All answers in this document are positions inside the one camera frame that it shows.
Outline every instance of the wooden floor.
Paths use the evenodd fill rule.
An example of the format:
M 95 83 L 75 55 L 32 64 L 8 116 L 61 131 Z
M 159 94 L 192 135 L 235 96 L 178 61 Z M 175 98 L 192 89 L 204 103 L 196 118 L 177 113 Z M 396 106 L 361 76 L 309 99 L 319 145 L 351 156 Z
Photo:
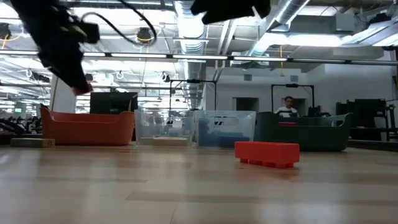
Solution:
M 1 224 L 396 224 L 398 154 L 302 153 L 294 169 L 232 151 L 0 148 Z

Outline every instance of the black monitor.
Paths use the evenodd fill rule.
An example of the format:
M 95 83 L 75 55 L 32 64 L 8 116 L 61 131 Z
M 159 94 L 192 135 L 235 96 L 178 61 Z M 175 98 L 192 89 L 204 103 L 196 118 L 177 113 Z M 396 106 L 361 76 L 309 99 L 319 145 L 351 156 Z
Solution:
M 137 93 L 91 93 L 91 114 L 120 114 L 129 110 L 138 109 Z

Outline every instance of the transparent container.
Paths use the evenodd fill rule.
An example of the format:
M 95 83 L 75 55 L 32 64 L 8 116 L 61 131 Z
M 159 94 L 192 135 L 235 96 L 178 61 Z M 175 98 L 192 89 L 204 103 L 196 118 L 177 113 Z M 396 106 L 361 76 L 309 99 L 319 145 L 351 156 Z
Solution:
M 172 141 L 179 142 L 177 144 L 190 142 L 193 111 L 135 110 L 134 117 L 137 145 L 168 146 L 168 142 Z
M 195 137 L 200 147 L 233 148 L 235 141 L 253 141 L 256 112 L 196 111 Z

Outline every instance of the white shirt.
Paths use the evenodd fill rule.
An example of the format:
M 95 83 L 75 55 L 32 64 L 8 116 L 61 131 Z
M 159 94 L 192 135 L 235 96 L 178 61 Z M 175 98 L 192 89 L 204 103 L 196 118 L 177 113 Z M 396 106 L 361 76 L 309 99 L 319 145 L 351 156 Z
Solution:
M 291 111 L 291 112 L 293 112 L 293 113 L 297 113 L 297 110 L 296 110 L 296 109 L 294 109 L 294 108 L 287 108 L 287 107 L 285 107 L 285 106 L 279 108 L 277 111 L 275 111 L 275 113 L 278 113 L 278 112 L 280 112 L 280 111 Z M 289 113 L 279 113 L 279 116 L 282 116 L 282 117 L 284 117 L 284 118 L 289 118 L 289 117 L 290 117 L 290 114 L 289 114 Z

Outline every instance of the ceiling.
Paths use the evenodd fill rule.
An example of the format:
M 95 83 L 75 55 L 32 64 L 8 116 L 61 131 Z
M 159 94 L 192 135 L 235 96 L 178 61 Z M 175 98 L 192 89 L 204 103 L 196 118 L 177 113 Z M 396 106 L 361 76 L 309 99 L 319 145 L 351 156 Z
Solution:
M 134 38 L 136 32 L 140 27 L 145 27 L 144 21 L 129 9 L 123 7 L 110 7 L 114 1 L 81 1 L 81 5 L 74 7 L 72 12 L 78 16 L 86 12 L 95 11 L 104 17 L 108 18 L 115 24 L 124 34 Z M 173 4 L 173 1 L 165 1 L 166 4 Z M 271 1 L 273 6 L 277 5 L 278 1 Z M 72 1 L 66 1 L 66 4 L 71 4 Z M 309 18 L 329 19 L 336 13 L 351 15 L 354 13 L 377 11 L 391 6 L 391 1 L 310 1 L 300 13 L 298 18 L 301 18 L 301 23 Z M 173 11 L 147 10 L 143 7 L 141 12 L 148 18 L 148 20 L 155 25 L 158 32 L 158 41 L 151 47 L 142 47 L 132 45 L 124 39 L 120 38 L 108 25 L 97 17 L 87 17 L 86 21 L 96 22 L 100 26 L 101 40 L 96 45 L 83 44 L 81 49 L 84 52 L 134 52 L 134 53 L 157 53 L 157 54 L 181 54 L 181 41 L 178 40 L 179 31 L 177 18 Z M 21 33 L 21 22 L 18 19 L 16 12 L 6 3 L 0 1 L 0 22 L 7 22 L 11 24 L 11 30 L 14 37 L 20 36 L 14 41 L 8 41 L 4 44 L 4 50 L 36 50 L 35 44 L 28 34 Z M 233 52 L 248 51 L 263 34 L 261 31 L 262 20 L 258 17 L 245 17 L 231 22 L 220 22 L 205 26 L 205 40 L 206 45 L 204 54 L 226 54 L 230 55 Z M 360 22 L 355 24 L 358 29 L 363 25 Z M 272 57 L 307 57 L 307 58 L 366 58 L 376 59 L 381 56 L 382 50 L 375 47 L 365 47 L 362 51 L 366 54 L 355 53 L 357 49 L 340 49 L 336 53 L 336 47 L 311 47 L 305 45 L 272 45 L 266 50 L 266 54 Z M 181 61 L 153 61 L 144 59 L 130 59 L 130 60 L 111 60 L 108 58 L 93 58 L 84 59 L 82 62 L 83 68 L 87 73 L 95 74 L 96 85 L 112 85 L 119 88 L 125 88 L 126 91 L 138 90 L 144 86 L 150 87 L 153 97 L 161 94 L 167 96 L 168 90 L 155 90 L 155 88 L 168 87 L 168 83 L 164 83 L 160 79 L 162 73 L 170 75 L 172 78 L 181 78 L 184 74 L 184 63 Z M 207 67 L 214 67 L 214 62 L 207 62 Z M 293 69 L 300 73 L 306 72 L 313 68 L 304 63 L 284 63 L 271 62 L 267 67 L 269 72 L 281 67 L 285 69 Z M 46 77 L 52 78 L 52 74 L 43 68 L 40 61 L 35 57 L 2 57 L 0 55 L 0 79 L 2 83 L 8 84 L 43 84 L 40 81 L 29 78 L 28 70 L 32 70 Z M 230 80 L 233 74 L 241 73 L 240 68 L 228 68 L 223 71 L 219 82 Z M 207 78 L 212 78 L 213 73 L 208 72 Z M 49 87 L 2 87 L 1 96 L 12 96 L 15 98 L 49 98 Z M 107 89 L 96 89 L 96 91 L 109 91 Z M 175 97 L 183 97 L 183 91 L 177 91 Z

